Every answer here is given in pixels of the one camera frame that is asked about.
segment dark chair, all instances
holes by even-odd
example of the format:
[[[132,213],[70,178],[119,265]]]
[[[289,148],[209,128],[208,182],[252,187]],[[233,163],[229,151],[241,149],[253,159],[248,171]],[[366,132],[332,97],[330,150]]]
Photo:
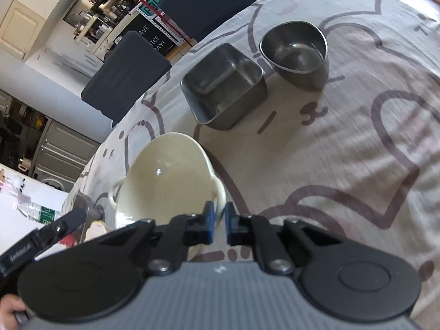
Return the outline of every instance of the dark chair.
[[[183,32],[200,42],[256,0],[161,0],[162,9]]]
[[[135,101],[170,68],[171,63],[145,38],[127,32],[87,83],[81,99],[119,123]]]

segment black sign board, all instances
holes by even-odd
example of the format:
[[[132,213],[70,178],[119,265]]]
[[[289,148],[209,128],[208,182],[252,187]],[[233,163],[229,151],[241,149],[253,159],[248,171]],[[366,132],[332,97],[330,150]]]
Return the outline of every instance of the black sign board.
[[[131,21],[126,28],[122,30],[115,39],[115,44],[112,49],[120,42],[122,37],[128,31],[136,31],[144,37],[151,45],[159,51],[162,56],[165,56],[175,44],[162,31],[148,21],[144,16],[138,15]]]

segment square metal container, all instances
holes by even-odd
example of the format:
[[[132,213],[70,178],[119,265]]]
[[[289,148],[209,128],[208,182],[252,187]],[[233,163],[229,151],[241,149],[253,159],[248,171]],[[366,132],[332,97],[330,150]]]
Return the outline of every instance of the square metal container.
[[[180,86],[198,123],[228,130],[267,98],[263,74],[259,65],[225,43],[197,63]]]

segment bowl handle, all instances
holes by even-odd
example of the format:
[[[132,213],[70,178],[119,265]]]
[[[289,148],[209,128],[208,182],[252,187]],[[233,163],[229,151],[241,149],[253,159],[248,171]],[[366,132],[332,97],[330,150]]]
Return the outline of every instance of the bowl handle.
[[[118,186],[120,186],[120,185],[122,185],[124,183],[124,180],[125,180],[125,176],[122,176],[118,181],[116,181],[110,187],[109,194],[108,194],[108,199],[109,199],[110,206],[114,210],[116,210],[116,206],[117,206],[117,202],[115,201],[114,196],[113,196],[114,195],[114,191],[116,190],[116,187],[118,187]]]
[[[219,221],[223,216],[223,210],[226,206],[226,192],[224,190],[223,183],[217,176],[213,175],[211,179],[214,186],[213,192],[217,198],[216,220]]]

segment round black disc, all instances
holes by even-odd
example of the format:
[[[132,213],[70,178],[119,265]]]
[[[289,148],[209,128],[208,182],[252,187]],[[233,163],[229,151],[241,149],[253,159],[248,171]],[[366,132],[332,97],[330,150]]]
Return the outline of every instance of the round black disc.
[[[18,279],[26,306],[48,321],[76,323],[105,316],[137,292],[137,269],[112,247],[61,252],[30,264]]]
[[[319,258],[304,269],[300,281],[324,311],[355,322],[401,315],[420,293],[419,276],[409,264],[373,249]]]

